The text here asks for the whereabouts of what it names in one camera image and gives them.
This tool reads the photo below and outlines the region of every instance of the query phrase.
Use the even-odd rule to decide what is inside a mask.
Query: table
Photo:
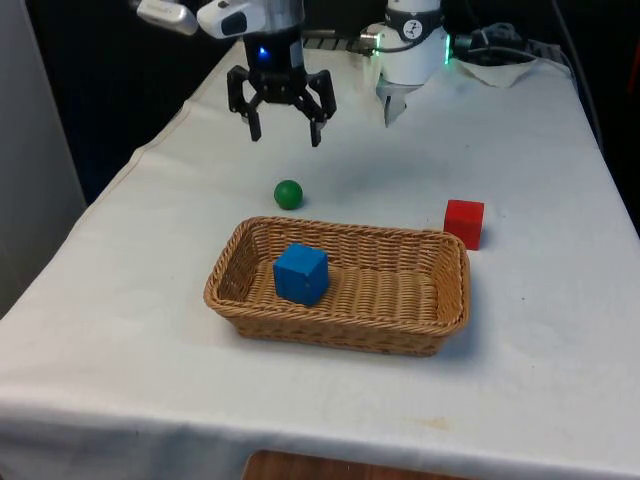
[[[342,462],[282,452],[257,452],[247,461],[242,480],[465,480],[436,473]]]
[[[138,150],[0,322],[0,473],[239,478],[269,449],[492,479],[640,476],[640,248],[570,80],[512,88],[452,65],[385,129],[361,65],[329,68],[339,112],[317,149],[284,107],[263,138],[226,108],[236,46]],[[442,226],[486,204],[469,327],[436,357],[238,337],[202,301],[234,227],[282,214]]]

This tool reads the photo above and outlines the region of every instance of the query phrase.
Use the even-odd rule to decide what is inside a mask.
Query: basket rim
[[[394,321],[394,317],[386,316],[370,316],[370,315],[350,315],[350,314],[331,314],[328,312],[314,310],[312,307],[304,307],[292,303],[286,306],[277,306],[273,304],[249,304],[247,302],[224,300],[218,296],[218,288],[222,282],[222,278],[227,270],[227,266],[231,255],[235,251],[238,243],[252,228],[257,225],[286,223],[288,225],[305,225],[310,228],[325,226],[332,227],[349,227],[350,234],[361,235],[399,235],[399,236],[416,236],[416,237],[440,237],[453,241],[457,247],[459,258],[459,274],[461,276],[461,301],[458,315],[445,322],[423,322],[423,323],[398,323]],[[305,220],[288,217],[252,217],[241,222],[234,230],[231,239],[227,242],[222,253],[220,254],[213,271],[209,275],[205,290],[205,303],[223,317],[250,317],[263,320],[284,320],[287,317],[300,319],[304,314],[304,321],[314,323],[326,323],[340,326],[358,326],[372,327],[394,333],[430,335],[430,336],[450,336],[459,330],[465,328],[469,322],[469,303],[470,303],[470,272],[469,259],[466,253],[466,247],[458,237],[453,234],[435,229],[413,230],[406,228],[389,228],[374,227],[368,225],[340,224],[333,222],[324,222],[319,220]]]

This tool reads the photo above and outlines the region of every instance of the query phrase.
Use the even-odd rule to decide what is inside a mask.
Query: cable
[[[580,62],[578,51],[576,50],[576,46],[573,43],[573,38],[571,37],[569,28],[567,27],[567,24],[564,21],[564,16],[562,15],[562,11],[558,6],[557,0],[551,0],[551,6],[553,7],[553,11],[556,15],[558,23],[560,24],[560,29],[562,30],[562,34],[564,36],[565,42],[567,43],[567,46],[569,47],[569,51],[571,52],[571,56],[573,57],[573,63],[578,73],[578,79],[582,84],[582,91],[586,98],[589,112],[591,113],[591,121],[593,124],[593,130],[596,137],[596,142],[598,143],[598,147],[600,148],[600,151],[604,153],[602,130],[600,129],[600,120],[598,120],[596,106],[595,106],[595,103],[593,102],[593,97],[591,96],[591,89],[589,88],[589,82],[587,82],[587,76],[585,75],[584,69],[582,68],[582,63]]]
[[[417,42],[407,43],[406,45],[403,45],[402,47],[396,47],[396,48],[374,48],[373,51],[374,52],[378,52],[378,53],[406,52],[407,50],[411,50],[412,48],[417,47],[418,45],[420,45],[425,40],[426,40],[426,38],[423,38],[422,40],[418,40]]]

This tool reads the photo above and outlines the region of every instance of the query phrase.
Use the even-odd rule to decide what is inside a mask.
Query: wicker basket
[[[313,307],[276,296],[273,262],[291,243],[329,255]],[[448,233],[258,217],[237,227],[204,298],[245,337],[429,356],[467,324],[469,261]]]

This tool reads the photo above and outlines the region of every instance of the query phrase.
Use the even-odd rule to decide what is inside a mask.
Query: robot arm
[[[214,38],[243,37],[249,70],[235,66],[227,74],[229,109],[247,120],[251,139],[258,141],[258,106],[293,105],[310,122],[312,145],[320,144],[320,131],[336,112],[336,101],[330,73],[305,70],[302,0],[213,0],[198,10],[197,17],[177,3],[142,0],[137,13],[150,23],[189,35],[199,25]],[[255,90],[251,99],[244,97],[245,82]],[[307,87],[318,94],[319,103]]]

